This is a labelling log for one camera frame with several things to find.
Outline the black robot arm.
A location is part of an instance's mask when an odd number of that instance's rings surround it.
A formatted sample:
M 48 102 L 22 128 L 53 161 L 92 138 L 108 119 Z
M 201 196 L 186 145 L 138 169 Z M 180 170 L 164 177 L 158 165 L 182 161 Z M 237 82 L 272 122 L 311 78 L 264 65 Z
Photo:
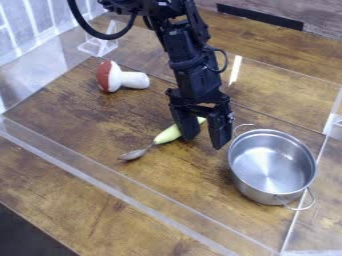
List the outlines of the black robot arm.
M 130 17 L 140 16 L 156 34 L 168 54 L 177 87 L 168 89 L 169 111 L 185 140 L 200 132 L 197 119 L 208 123 L 212 147 L 219 149 L 231 140 L 233 114 L 229 97 L 224 95 L 219 64 L 220 49 L 208 45 L 208 26 L 199 15 L 193 0 L 97 0 L 104 9 Z

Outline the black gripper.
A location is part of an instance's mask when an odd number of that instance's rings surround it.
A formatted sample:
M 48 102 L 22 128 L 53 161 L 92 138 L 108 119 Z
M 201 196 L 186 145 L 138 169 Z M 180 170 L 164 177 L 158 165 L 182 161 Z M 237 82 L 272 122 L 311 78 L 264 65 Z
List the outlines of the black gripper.
M 169 62 L 177 87 L 165 91 L 169 111 L 185 141 L 200 132 L 194 115 L 205 117 L 212 147 L 219 150 L 232 137 L 233 112 L 229 97 L 220 92 L 220 70 L 213 58 Z

